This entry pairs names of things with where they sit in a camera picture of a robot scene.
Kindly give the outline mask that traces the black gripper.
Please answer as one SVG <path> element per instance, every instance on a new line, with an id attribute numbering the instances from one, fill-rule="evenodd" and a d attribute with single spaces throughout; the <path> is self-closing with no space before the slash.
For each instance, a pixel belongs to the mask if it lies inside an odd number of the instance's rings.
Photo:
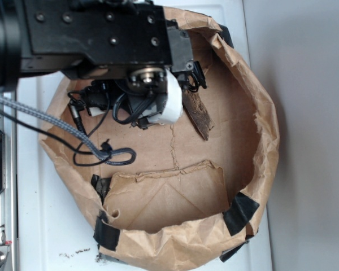
<path id="1" fill-rule="evenodd" d="M 145 67 L 132 71 L 128 78 L 94 80 L 81 90 L 68 92 L 68 108 L 79 131 L 85 129 L 80 116 L 83 110 L 89 116 L 111 111 L 117 123 L 141 129 L 159 124 L 167 101 L 167 70 L 176 77 L 182 94 L 207 87 L 201 65 L 193 59 L 188 32 L 180 29 L 174 19 L 166 23 L 171 67 Z"/>

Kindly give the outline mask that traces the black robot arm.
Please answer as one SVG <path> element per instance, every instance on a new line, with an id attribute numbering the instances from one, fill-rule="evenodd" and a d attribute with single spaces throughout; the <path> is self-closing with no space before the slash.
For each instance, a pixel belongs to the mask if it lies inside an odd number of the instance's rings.
<path id="1" fill-rule="evenodd" d="M 91 115 L 106 107 L 122 124 L 174 124 L 199 71 L 190 37 L 152 1 L 0 1 L 0 90 L 61 72 L 91 80 Z"/>

